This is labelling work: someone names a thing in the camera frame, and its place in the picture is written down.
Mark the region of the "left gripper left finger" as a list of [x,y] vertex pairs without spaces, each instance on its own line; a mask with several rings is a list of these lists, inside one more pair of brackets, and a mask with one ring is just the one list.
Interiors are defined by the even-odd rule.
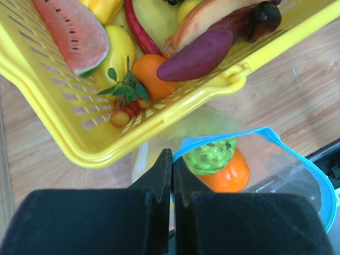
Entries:
[[15,213],[1,254],[167,254],[172,152],[126,189],[43,189]]

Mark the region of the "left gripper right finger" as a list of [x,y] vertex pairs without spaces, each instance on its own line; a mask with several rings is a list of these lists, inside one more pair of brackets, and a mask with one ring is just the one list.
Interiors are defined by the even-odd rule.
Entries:
[[215,193],[173,164],[177,254],[333,254],[312,204],[284,193]]

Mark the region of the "green custard apple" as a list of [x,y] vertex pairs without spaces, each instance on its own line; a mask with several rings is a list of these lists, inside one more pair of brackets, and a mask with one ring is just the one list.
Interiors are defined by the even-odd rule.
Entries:
[[215,174],[226,167],[235,154],[236,138],[199,146],[183,155],[188,168],[196,175]]

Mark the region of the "clear zip top bag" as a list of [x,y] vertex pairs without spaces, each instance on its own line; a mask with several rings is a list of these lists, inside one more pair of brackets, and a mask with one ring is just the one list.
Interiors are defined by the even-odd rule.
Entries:
[[330,230],[337,205],[329,178],[286,146],[271,128],[249,127],[209,106],[194,110],[136,149],[132,154],[132,181],[139,179],[165,148],[172,151],[176,162],[199,146],[229,138],[237,139],[236,148],[250,168],[250,179],[240,192],[303,196],[312,203],[325,229]]

